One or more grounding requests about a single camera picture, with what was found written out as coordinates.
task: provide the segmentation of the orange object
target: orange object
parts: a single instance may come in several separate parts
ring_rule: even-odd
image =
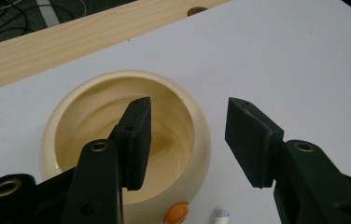
[[[163,224],[181,224],[189,210],[188,203],[176,203],[167,211]]]

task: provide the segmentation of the wooden plank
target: wooden plank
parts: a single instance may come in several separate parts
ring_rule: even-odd
[[[229,0],[140,0],[0,43],[0,87]]]

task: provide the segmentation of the cream ceramic bowl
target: cream ceramic bowl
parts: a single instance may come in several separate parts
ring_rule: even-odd
[[[76,166],[82,147],[107,138],[127,105],[145,96],[151,97],[151,148],[143,187],[123,191],[125,223],[159,224],[173,204],[189,203],[210,161],[207,122],[190,94],[173,81],[148,72],[118,71],[95,77],[60,102],[43,135],[43,178]]]

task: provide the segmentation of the white table surface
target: white table surface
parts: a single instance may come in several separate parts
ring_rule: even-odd
[[[351,8],[237,0],[0,88],[0,176],[41,182],[40,138],[55,106],[87,79],[123,69],[169,77],[206,115],[212,160],[186,224],[211,223],[218,208],[232,223],[280,222],[273,189],[253,189],[224,141],[230,96],[265,112],[286,141],[317,144],[351,175]]]

